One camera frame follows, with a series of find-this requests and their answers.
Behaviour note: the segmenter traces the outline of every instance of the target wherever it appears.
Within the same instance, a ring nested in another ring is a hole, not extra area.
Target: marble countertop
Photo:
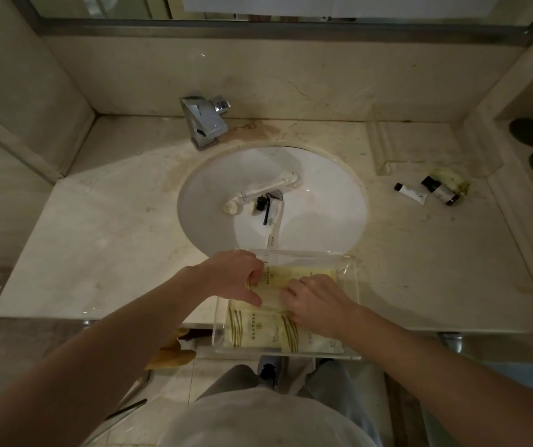
[[[292,145],[352,169],[368,195],[362,302],[411,330],[533,333],[533,280],[486,180],[463,203],[418,204],[422,172],[377,176],[363,123],[227,119],[198,152],[182,118],[102,117],[55,186],[0,296],[0,316],[99,319],[206,258],[177,215],[179,190],[204,161],[254,145]],[[188,316],[212,326],[216,297]]]

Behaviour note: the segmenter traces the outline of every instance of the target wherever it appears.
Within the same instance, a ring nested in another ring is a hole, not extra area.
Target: chrome faucet
[[[221,115],[230,109],[230,103],[221,96],[205,99],[196,93],[180,99],[184,117],[188,122],[191,140],[198,150],[204,150],[226,133],[227,124]]]

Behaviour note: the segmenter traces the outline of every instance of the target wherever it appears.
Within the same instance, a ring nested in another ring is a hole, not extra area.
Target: gray pants
[[[254,373],[247,365],[236,365],[219,378],[198,399],[222,392],[242,391],[254,387],[273,390],[272,386]],[[354,422],[370,436],[376,445],[382,447],[378,430],[364,411],[358,392],[345,366],[336,360],[329,360],[306,376],[306,382],[298,397],[311,398],[334,409]]]

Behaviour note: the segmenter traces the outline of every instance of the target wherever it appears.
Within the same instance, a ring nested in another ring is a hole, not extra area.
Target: person
[[[129,390],[164,340],[211,295],[259,306],[246,288],[263,263],[220,252],[180,270],[80,332],[0,394],[0,447],[76,447]],[[292,320],[337,338],[401,383],[465,446],[533,445],[533,391],[352,302],[332,279],[292,279],[281,292]],[[341,363],[319,361],[299,396],[243,366],[220,378],[167,429],[165,446],[374,446]]]

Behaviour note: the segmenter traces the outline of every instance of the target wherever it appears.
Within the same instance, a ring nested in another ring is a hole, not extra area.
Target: faucet handle
[[[225,97],[220,95],[211,97],[209,101],[213,104],[215,111],[218,112],[220,116],[225,114],[231,108],[230,103],[225,99]]]

